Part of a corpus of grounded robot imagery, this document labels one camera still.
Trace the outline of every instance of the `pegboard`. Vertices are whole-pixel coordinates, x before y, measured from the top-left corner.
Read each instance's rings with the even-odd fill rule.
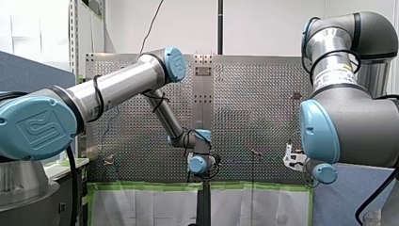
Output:
[[[309,88],[300,58],[215,56],[214,68],[212,141],[224,162],[216,179],[301,183],[282,163],[289,138],[300,149],[298,107]]]
[[[137,55],[87,55],[88,78],[129,66]],[[183,127],[192,122],[192,66],[186,78],[162,88]],[[141,95],[106,112],[88,128],[87,146],[98,153],[90,163],[90,181],[134,180],[181,182],[186,180],[184,150],[168,145],[168,135]]]
[[[111,73],[136,60],[136,55],[87,57],[88,77]],[[286,169],[282,163],[290,137],[294,148],[300,148],[298,106],[308,95],[309,82],[300,58],[213,56],[212,62],[205,65],[211,69],[209,75],[213,79],[209,82],[208,76],[198,79],[197,67],[204,66],[198,57],[185,56],[184,81],[168,84],[162,90],[183,127],[196,127],[196,121],[211,125],[214,152],[221,156],[223,164],[215,179],[301,184],[301,174]],[[197,83],[202,83],[202,99]],[[293,92],[299,92],[302,99],[293,100]],[[204,110],[210,115],[194,119],[204,95],[208,103],[202,104],[202,108],[210,105],[211,110]],[[103,136],[111,119],[111,126]],[[91,126],[88,148],[97,150],[99,157],[91,163],[89,180],[185,182],[184,150],[168,146],[167,133],[142,96],[107,112]],[[263,153],[263,159],[253,158],[251,151]],[[104,159],[110,156],[114,164],[105,165]]]

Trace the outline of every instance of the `light blue joint cap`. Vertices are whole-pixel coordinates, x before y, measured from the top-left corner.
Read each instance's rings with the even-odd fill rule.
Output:
[[[185,59],[178,48],[165,49],[165,66],[172,82],[177,83],[185,78]]]
[[[50,97],[21,97],[0,106],[0,155],[42,160],[63,152],[76,134],[76,118]]]
[[[313,168],[313,177],[322,184],[329,185],[337,180],[337,170],[328,163],[322,163]]]
[[[196,129],[196,131],[201,134],[204,138],[206,138],[209,142],[211,142],[211,131],[209,130],[203,130],[203,129]]]
[[[188,167],[194,174],[201,174],[207,170],[206,161],[201,156],[192,157]]]
[[[310,159],[328,162],[340,160],[340,141],[332,119],[316,101],[300,105],[302,147]]]

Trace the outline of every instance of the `metal bracket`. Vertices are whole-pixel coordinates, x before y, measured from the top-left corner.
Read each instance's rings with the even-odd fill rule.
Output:
[[[212,55],[194,55],[193,126],[211,129],[213,123],[214,65]]]

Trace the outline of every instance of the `industrial robot arm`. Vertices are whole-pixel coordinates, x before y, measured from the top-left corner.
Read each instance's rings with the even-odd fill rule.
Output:
[[[302,57],[312,62],[306,70],[313,94],[300,107],[302,147],[315,160],[312,176],[333,183],[337,171],[329,164],[337,162],[395,168],[358,209],[356,219],[362,225],[360,213],[399,169],[399,101],[383,97],[398,37],[386,18],[361,12],[311,20],[302,43]],[[355,70],[349,55],[358,61]],[[382,209],[381,225],[397,225],[398,194],[396,183]]]
[[[98,120],[104,112],[137,94],[146,93],[171,143],[194,149],[198,156],[191,159],[189,166],[201,174],[215,163],[215,158],[209,156],[209,132],[186,135],[159,90],[184,77],[184,56],[178,49],[168,47],[141,55],[132,66],[68,89],[54,86],[7,99],[0,103],[0,155],[12,160],[41,160],[57,155],[85,130],[88,122]]]

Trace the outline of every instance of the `black cable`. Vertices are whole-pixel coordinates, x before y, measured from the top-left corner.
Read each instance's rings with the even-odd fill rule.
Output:
[[[190,143],[190,133],[191,132],[194,132],[194,133],[196,133],[199,137],[201,137],[208,145],[209,145],[209,151],[211,151],[212,150],[212,145],[211,145],[211,142],[207,139],[207,138],[205,138],[201,133],[199,133],[198,131],[196,131],[196,130],[193,130],[193,129],[190,129],[190,130],[188,130],[186,133],[185,133],[185,135],[184,135],[184,137],[183,137],[183,146],[184,146],[184,154],[183,154],[183,156],[186,156],[187,155],[187,150],[188,150],[188,144]]]
[[[389,94],[389,95],[377,97],[376,99],[380,100],[380,99],[390,99],[390,98],[394,98],[396,100],[399,100],[399,95],[398,94]]]
[[[0,101],[5,101],[8,99],[22,97],[22,96],[25,96],[26,94],[28,94],[28,93],[22,92],[22,91],[10,91],[10,92],[5,92],[5,93],[0,93]]]
[[[165,97],[165,93],[164,93],[164,92],[162,93],[162,97],[154,97],[154,96],[151,96],[151,95],[148,95],[148,94],[145,94],[145,93],[141,93],[141,95],[143,95],[143,96],[145,96],[145,97],[148,97],[148,98],[151,98],[151,99],[161,100],[161,101],[156,105],[156,107],[152,110],[152,113],[154,113],[154,112],[156,111],[156,109],[158,109],[158,107],[160,107],[161,104],[162,104],[164,101],[166,101],[166,102],[168,102],[168,103],[170,102],[170,100],[169,100],[168,98]]]
[[[314,71],[314,68],[316,67],[316,65],[317,65],[322,59],[324,59],[324,58],[328,57],[328,55],[334,54],[334,53],[347,53],[347,54],[353,55],[353,56],[356,58],[356,60],[358,61],[358,67],[355,69],[354,73],[357,73],[357,72],[360,70],[360,67],[361,67],[361,58],[360,58],[360,56],[359,56],[356,52],[354,52],[354,51],[352,51],[352,50],[347,50],[347,49],[328,51],[328,52],[322,54],[321,56],[319,56],[316,60],[314,60],[313,64],[311,65],[311,72],[309,73],[309,77],[310,77],[311,85],[312,85],[312,86],[313,86],[313,71]]]
[[[302,33],[303,41],[302,41],[302,48],[301,48],[301,54],[302,54],[301,60],[302,60],[302,67],[305,70],[305,72],[307,72],[307,73],[311,73],[311,71],[309,71],[308,67],[306,67],[306,65],[305,65],[306,45],[308,44],[307,43],[308,33],[309,33],[309,29],[311,28],[311,23],[313,21],[318,21],[318,20],[320,20],[319,17],[312,17],[306,24],[305,30]]]
[[[108,124],[106,125],[106,129],[101,136],[99,154],[104,150],[103,145],[104,145],[105,135],[111,130],[111,122],[120,114],[120,108],[118,105],[117,105],[116,109],[117,109],[117,114],[115,116],[111,117],[111,119],[109,119]]]
[[[163,3],[164,3],[164,0],[161,0],[161,2],[159,2],[158,9],[156,10],[155,15],[154,15],[153,18],[152,18],[152,22],[151,22],[149,31],[148,31],[146,37],[145,37],[144,40],[143,40],[143,44],[141,45],[140,54],[143,53],[144,46],[146,45],[146,40],[147,40],[147,38],[149,37],[149,35],[150,35],[150,33],[151,33],[153,23],[155,22],[155,19],[156,19],[156,17],[158,16],[159,9],[161,8],[161,6],[162,6]]]
[[[71,179],[72,179],[72,212],[71,212],[71,226],[75,226],[77,219],[77,208],[78,208],[78,184],[77,184],[77,169],[74,161],[73,151],[71,145],[67,148],[67,155],[70,160],[71,168]]]
[[[213,179],[214,177],[216,177],[218,174],[219,174],[219,171],[220,171],[220,166],[219,165],[215,165],[215,167],[216,167],[216,172],[214,173],[214,175],[211,175],[211,176],[209,176],[209,177],[204,177],[204,176],[198,176],[200,179],[202,179],[202,180],[211,180],[211,179]]]
[[[97,79],[99,77],[100,77],[100,75],[98,75],[98,74],[93,77],[93,87],[94,87],[96,96],[97,96],[97,98],[98,98],[98,100],[100,102],[100,109],[99,109],[99,113],[97,114],[96,118],[94,118],[94,119],[92,119],[92,120],[90,120],[88,122],[93,122],[93,121],[98,120],[104,113],[104,98],[103,98],[103,95],[101,94],[101,91],[99,89],[99,85],[97,83]]]
[[[378,195],[392,182],[396,174],[398,174],[399,168],[396,168],[391,175],[381,184],[381,186],[358,208],[355,214],[356,221],[359,225],[363,225],[360,220],[360,214],[363,210],[376,198]]]

